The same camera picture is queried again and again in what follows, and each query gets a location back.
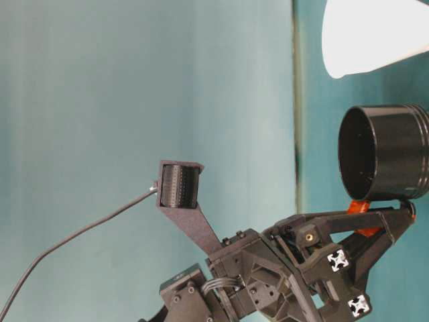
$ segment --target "black cylindrical cup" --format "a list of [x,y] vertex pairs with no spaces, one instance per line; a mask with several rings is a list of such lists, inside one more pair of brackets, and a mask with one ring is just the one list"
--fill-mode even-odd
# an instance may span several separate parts
[[418,105],[349,109],[339,134],[341,177],[355,200],[414,199],[429,189],[429,116]]

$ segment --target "metal bolt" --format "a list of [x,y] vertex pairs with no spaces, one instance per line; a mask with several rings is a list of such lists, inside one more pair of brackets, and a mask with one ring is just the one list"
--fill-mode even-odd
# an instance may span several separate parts
[[307,240],[308,242],[312,242],[312,241],[314,240],[314,236],[313,236],[311,233],[308,233],[308,234],[306,235],[306,240]]
[[229,240],[229,238],[228,238],[228,237],[225,237],[224,239],[222,239],[222,242],[223,242],[226,246],[231,245],[231,241]]
[[240,238],[244,238],[244,237],[246,237],[246,234],[245,234],[245,233],[243,233],[241,230],[239,230],[236,234],[237,234],[237,236],[239,236]]

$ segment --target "robotic arm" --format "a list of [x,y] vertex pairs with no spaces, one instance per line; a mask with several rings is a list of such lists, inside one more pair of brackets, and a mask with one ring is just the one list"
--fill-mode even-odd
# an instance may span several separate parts
[[[409,199],[428,190],[428,166],[420,162],[429,160],[429,136],[412,123],[416,113],[417,125],[429,128],[415,105],[354,107],[346,114],[339,159],[354,199],[348,211],[294,215],[222,242],[197,202],[203,166],[162,161],[157,207],[207,254],[213,279],[193,265],[163,283],[164,306],[149,322],[238,322],[256,311],[275,322],[352,322],[370,314],[369,271],[415,222]],[[407,136],[399,141],[402,128]],[[394,199],[398,209],[369,208],[370,201]],[[331,235],[342,232],[352,234],[334,242]]]

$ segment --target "black 3d-printed part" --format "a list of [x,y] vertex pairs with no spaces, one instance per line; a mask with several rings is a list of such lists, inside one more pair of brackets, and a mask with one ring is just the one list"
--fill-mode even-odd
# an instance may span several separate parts
[[199,168],[164,165],[161,204],[168,208],[195,209],[199,175]]
[[349,109],[339,134],[339,162],[353,199],[423,196],[429,190],[429,115],[411,104]]

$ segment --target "white lampshade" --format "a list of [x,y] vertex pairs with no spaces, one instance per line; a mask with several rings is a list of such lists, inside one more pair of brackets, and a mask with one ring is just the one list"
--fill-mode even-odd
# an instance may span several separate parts
[[429,50],[429,5],[418,0],[328,0],[322,51],[333,78],[370,72]]

